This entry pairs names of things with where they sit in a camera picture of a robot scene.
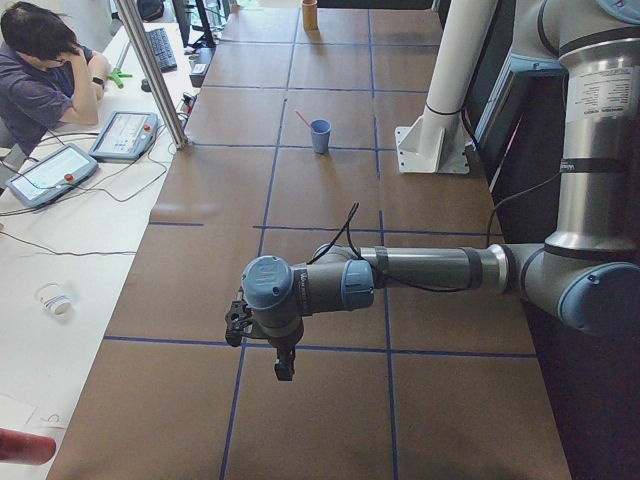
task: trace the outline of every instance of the green clamp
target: green clamp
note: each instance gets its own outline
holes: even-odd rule
[[[118,88],[124,88],[124,83],[122,83],[123,78],[131,78],[133,75],[130,73],[122,73],[119,68],[114,68],[109,74],[109,80],[113,80]]]

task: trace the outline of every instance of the person's arm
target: person's arm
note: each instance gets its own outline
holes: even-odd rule
[[[98,100],[87,61],[81,50],[78,50],[75,55],[63,53],[61,57],[71,64],[74,90],[71,107],[60,117],[60,121],[95,125],[98,123]]]
[[[93,80],[94,77],[97,77],[106,83],[110,71],[111,66],[109,65],[107,57],[100,52],[93,52],[89,60],[89,74],[91,75],[91,79]],[[98,85],[94,82],[93,89],[96,92],[96,99],[98,101],[102,100],[104,96],[104,84]]]

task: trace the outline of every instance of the computer keyboard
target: computer keyboard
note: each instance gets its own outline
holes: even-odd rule
[[[169,70],[178,68],[166,30],[164,28],[157,28],[146,33],[149,43],[153,48],[153,53],[156,55],[160,71],[168,72]]]

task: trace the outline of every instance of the shirt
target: shirt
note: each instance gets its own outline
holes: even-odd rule
[[[82,47],[87,62],[93,52]],[[23,60],[6,43],[0,46],[0,117],[29,155],[47,129],[72,105],[74,82],[69,63],[46,72]]]

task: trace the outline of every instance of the straw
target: straw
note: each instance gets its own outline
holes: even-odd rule
[[[294,112],[296,112],[296,115],[298,115],[300,117],[300,120],[302,120],[304,122],[304,124],[309,127],[309,130],[313,130],[313,128],[311,127],[311,124],[309,122],[307,122],[307,120],[302,116],[302,114],[300,113],[300,110],[294,110]]]

